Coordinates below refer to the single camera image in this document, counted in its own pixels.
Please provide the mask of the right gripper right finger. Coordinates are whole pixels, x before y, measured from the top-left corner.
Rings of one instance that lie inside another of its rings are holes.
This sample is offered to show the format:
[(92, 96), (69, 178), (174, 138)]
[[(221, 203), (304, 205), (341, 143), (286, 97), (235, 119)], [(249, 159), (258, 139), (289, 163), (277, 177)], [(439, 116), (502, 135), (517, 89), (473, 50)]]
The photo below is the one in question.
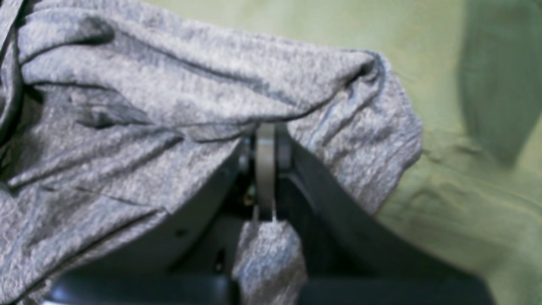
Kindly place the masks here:
[(307, 282), (299, 305), (493, 305), (476, 276), (399, 238), (276, 127), (277, 216), (301, 241)]

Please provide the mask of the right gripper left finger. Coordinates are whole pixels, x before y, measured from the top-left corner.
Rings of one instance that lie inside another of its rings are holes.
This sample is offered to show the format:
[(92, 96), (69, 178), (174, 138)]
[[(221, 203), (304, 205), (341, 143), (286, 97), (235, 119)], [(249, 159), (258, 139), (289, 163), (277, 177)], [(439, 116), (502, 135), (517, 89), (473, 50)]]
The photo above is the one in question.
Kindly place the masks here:
[(237, 305), (230, 274), (244, 223), (277, 218), (276, 138), (261, 124), (180, 210), (60, 276), (43, 304)]

